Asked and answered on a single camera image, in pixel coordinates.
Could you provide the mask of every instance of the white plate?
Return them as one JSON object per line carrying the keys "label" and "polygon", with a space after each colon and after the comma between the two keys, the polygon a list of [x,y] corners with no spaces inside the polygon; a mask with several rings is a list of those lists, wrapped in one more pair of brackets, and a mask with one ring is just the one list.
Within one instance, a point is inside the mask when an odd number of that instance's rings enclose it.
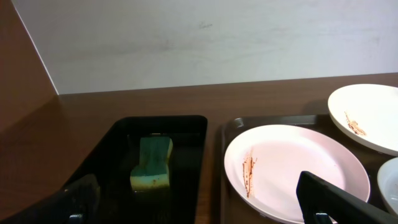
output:
{"label": "white plate", "polygon": [[[350,85],[334,91],[328,100],[331,119],[347,136],[371,149],[398,156],[398,88]],[[366,135],[356,134],[348,119]]]}
{"label": "white plate", "polygon": [[391,159],[380,167],[377,184],[388,211],[398,217],[398,158]]}
{"label": "white plate", "polygon": [[[247,197],[243,162],[252,153],[254,192]],[[307,170],[367,201],[368,175],[347,148],[318,132],[289,125],[267,125],[245,131],[228,146],[224,167],[238,194],[259,213],[282,223],[303,223],[295,193]]]}

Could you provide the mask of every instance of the pink plate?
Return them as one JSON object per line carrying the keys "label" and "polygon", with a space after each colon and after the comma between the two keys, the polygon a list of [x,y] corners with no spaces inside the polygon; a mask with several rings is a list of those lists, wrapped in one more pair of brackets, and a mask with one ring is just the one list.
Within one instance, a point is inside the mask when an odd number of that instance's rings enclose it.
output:
{"label": "pink plate", "polygon": [[347,148],[296,126],[267,125],[245,131],[228,146],[224,167],[232,186],[252,208],[282,223],[304,223],[295,194],[303,170],[365,202],[371,189],[364,167]]}

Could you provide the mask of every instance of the tray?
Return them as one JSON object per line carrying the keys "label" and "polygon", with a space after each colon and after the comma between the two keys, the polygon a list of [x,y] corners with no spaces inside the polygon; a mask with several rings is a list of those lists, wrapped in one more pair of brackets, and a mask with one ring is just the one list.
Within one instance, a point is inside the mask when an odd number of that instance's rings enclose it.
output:
{"label": "tray", "polygon": [[[130,117],[117,121],[66,185],[94,174],[100,200],[94,223],[194,223],[207,129],[202,116]],[[170,197],[146,203],[133,193],[129,175],[138,164],[139,140],[166,134],[174,144],[169,160]]]}
{"label": "tray", "polygon": [[251,208],[233,189],[224,170],[224,154],[230,142],[244,131],[268,124],[288,124],[308,128],[325,134],[347,147],[358,159],[368,173],[371,183],[369,203],[387,211],[377,186],[377,172],[393,156],[381,154],[350,139],[344,135],[332,122],[328,114],[310,116],[269,116],[236,118],[225,124],[221,130],[221,224],[241,223],[277,223],[260,215]]}

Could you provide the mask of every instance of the green sponge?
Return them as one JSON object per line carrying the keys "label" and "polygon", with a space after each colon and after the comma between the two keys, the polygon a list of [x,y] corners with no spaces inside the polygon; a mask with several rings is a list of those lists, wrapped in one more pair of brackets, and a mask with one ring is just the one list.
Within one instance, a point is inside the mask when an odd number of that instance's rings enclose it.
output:
{"label": "green sponge", "polygon": [[169,158],[173,142],[169,137],[141,138],[139,165],[130,173],[134,191],[170,187]]}

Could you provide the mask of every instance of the table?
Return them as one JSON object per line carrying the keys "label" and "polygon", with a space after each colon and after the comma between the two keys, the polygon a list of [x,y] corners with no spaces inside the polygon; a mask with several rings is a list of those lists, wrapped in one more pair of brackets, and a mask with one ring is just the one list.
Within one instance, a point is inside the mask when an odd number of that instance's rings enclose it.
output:
{"label": "table", "polygon": [[220,126],[240,116],[326,114],[328,96],[355,83],[398,86],[398,73],[56,96],[0,134],[0,220],[57,191],[118,119],[199,114],[208,131],[195,223],[219,223]]}

